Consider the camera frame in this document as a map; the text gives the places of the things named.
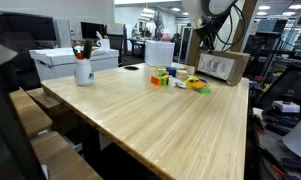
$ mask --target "wooden table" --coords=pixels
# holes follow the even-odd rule
[[[244,176],[248,79],[236,87],[207,78],[212,93],[158,87],[154,68],[95,73],[91,86],[74,77],[43,81],[46,92],[165,179]]]
[[[31,141],[41,164],[48,167],[50,179],[102,179],[56,132]]]
[[[28,137],[51,128],[51,119],[22,89],[10,93],[10,98]]]

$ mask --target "white wall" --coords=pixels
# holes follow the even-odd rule
[[[170,33],[171,37],[177,32],[176,16],[166,12],[158,11],[162,17],[163,28],[165,32]]]
[[[0,10],[68,19],[72,39],[81,39],[81,21],[114,23],[114,0],[0,0]]]

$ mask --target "desk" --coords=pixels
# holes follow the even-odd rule
[[[51,128],[51,119],[22,89],[10,93],[10,98],[28,137]]]
[[[132,44],[132,55],[134,56],[134,46],[135,45],[140,45],[142,46],[142,55],[144,56],[144,51],[145,51],[145,45],[146,45],[146,41],[140,40],[140,39],[128,39],[131,44]]]
[[[155,86],[155,68],[136,66],[96,72],[87,87],[73,77],[42,86],[161,178],[243,179],[248,79],[230,87],[207,78],[212,93],[200,95]]]
[[[73,76],[76,57],[72,48],[30,50],[40,81]],[[92,51],[90,58],[93,71],[117,68],[119,51],[98,49]]]

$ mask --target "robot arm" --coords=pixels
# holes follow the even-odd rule
[[[216,34],[230,14],[230,9],[238,0],[182,0],[189,14],[192,28],[205,47],[214,50]]]

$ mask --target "table leg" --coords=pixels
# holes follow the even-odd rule
[[[132,48],[131,48],[131,54],[132,54],[132,56],[134,56],[134,42],[131,42],[131,44],[132,44]]]
[[[101,167],[99,132],[83,121],[80,122],[80,127],[84,159],[95,171],[98,171]]]

